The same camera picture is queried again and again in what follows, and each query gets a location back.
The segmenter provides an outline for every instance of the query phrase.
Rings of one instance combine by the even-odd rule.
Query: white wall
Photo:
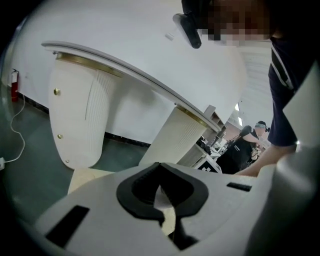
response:
[[[246,84],[244,63],[235,47],[202,40],[200,49],[192,49],[179,34],[168,40],[165,34],[175,29],[172,16],[179,12],[180,0],[44,2],[30,16],[15,48],[12,63],[20,71],[20,92],[48,106],[55,56],[41,43],[65,41],[105,52],[141,69],[201,111],[208,105],[216,106],[226,122]],[[106,130],[151,143],[173,105],[142,84],[131,84],[128,78],[122,83],[117,94],[121,104]]]

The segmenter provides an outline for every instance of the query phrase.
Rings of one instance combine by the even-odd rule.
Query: person's arm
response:
[[[284,155],[294,153],[297,145],[292,146],[275,146],[271,145],[266,149],[259,159],[248,168],[237,172],[235,175],[257,177],[260,169],[266,165],[276,164]]]

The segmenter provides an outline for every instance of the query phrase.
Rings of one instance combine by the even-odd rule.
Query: white curved structure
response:
[[[62,162],[71,169],[100,158],[110,105],[119,77],[57,59],[49,85],[50,123]]]
[[[50,122],[60,158],[72,169],[91,167],[99,160],[116,86],[115,75],[120,77],[121,73],[135,77],[178,104],[139,164],[175,164],[207,128],[216,132],[221,130],[175,91],[124,61],[68,42],[47,41],[42,45],[54,54],[58,53],[50,83]],[[92,67],[106,69],[115,75]]]
[[[29,16],[15,47],[12,64],[21,73],[19,91],[50,107],[48,82],[56,56],[41,44],[55,40],[63,44],[47,44],[48,50],[123,73],[108,133],[152,144],[174,107],[170,101],[200,119],[213,105],[224,123],[246,85],[245,64],[237,48],[216,46],[205,35],[200,49],[191,48],[174,31],[172,17],[181,12],[181,0],[45,1]],[[171,32],[172,41],[165,36]],[[217,128],[210,120],[207,125]]]

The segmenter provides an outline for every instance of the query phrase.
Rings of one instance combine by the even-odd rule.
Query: woman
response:
[[[235,174],[244,169],[252,157],[253,149],[257,144],[261,144],[259,137],[269,130],[264,121],[257,122],[254,129],[249,125],[245,126],[239,136],[231,142],[228,150],[216,160],[222,173]]]

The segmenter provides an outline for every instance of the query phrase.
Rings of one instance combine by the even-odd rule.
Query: black clothing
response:
[[[240,137],[216,160],[223,174],[235,174],[246,168],[247,162],[251,158],[252,148],[256,147],[256,143],[243,139],[248,134],[258,139],[256,131],[247,125],[241,130]]]

